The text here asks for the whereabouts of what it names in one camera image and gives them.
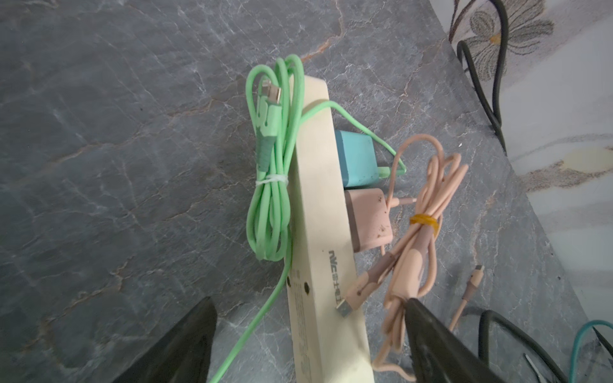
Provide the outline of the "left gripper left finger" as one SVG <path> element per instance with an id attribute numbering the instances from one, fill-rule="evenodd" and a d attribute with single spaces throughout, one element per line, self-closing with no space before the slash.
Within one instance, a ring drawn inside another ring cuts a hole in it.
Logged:
<path id="1" fill-rule="evenodd" d="M 217 311 L 203 298 L 116 382 L 206 382 Z"/>

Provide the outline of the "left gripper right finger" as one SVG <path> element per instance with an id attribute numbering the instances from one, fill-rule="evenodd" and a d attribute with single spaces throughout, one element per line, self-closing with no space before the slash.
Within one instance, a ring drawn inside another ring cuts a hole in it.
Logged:
<path id="1" fill-rule="evenodd" d="M 502 381 L 415 298 L 405 304 L 405 324 L 416 381 Z"/>

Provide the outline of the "beige power strip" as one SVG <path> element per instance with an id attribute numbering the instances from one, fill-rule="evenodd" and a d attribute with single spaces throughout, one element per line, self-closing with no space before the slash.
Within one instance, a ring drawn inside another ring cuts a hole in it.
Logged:
<path id="1" fill-rule="evenodd" d="M 289 171 L 293 261 L 287 294 L 295 375 L 299 382 L 372 382 L 365 317 L 343 317 L 337 306 L 357 279 L 351 223 L 344 188 L 353 150 L 367 150 L 375 170 L 370 137 L 335 131 L 325 108 L 299 128 Z"/>

